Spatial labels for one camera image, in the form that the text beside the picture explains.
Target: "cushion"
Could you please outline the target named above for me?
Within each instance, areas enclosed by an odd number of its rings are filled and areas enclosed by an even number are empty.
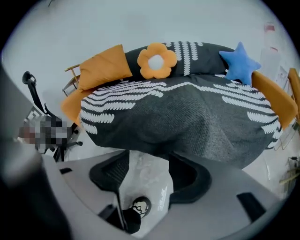
[[[131,77],[122,45],[116,45],[80,64],[79,89],[88,90],[104,83]]]
[[[248,57],[242,42],[239,42],[234,52],[220,51],[219,53],[229,66],[226,78],[240,79],[243,84],[252,86],[251,75],[261,65]]]
[[[168,50],[162,43],[150,44],[147,49],[141,50],[137,58],[140,72],[145,79],[166,78],[176,63],[175,52]]]
[[[228,65],[219,55],[219,51],[233,52],[231,48],[209,43],[170,42],[164,44],[177,56],[177,64],[172,68],[169,77],[189,74],[224,74]],[[143,49],[147,49],[147,46],[125,53],[133,75],[127,80],[140,81],[144,79],[140,73],[141,67],[137,63],[137,58]]]

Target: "blue star cushion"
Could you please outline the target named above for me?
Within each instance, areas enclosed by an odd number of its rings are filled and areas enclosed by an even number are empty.
[[[240,79],[243,84],[252,85],[251,75],[255,70],[260,69],[261,65],[248,57],[241,42],[234,52],[219,51],[219,54],[229,66],[227,79]]]

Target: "white wall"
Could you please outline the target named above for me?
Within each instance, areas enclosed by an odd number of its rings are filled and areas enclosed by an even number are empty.
[[[17,26],[2,52],[4,68],[31,100],[21,77],[37,79],[41,100],[57,115],[70,80],[64,69],[114,46],[129,51],[151,42],[202,41],[235,48],[242,41],[260,60],[263,25],[275,21],[290,67],[300,68],[289,37],[258,0],[56,0],[38,3]]]

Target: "black shoe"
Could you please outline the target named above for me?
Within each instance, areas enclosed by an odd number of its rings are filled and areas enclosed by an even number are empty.
[[[133,201],[131,208],[140,214],[141,218],[143,218],[149,214],[151,210],[151,202],[147,197],[138,197]]]

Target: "orange pillow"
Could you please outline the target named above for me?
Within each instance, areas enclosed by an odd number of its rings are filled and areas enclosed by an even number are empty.
[[[131,76],[123,46],[116,45],[80,64],[79,89],[88,90]]]

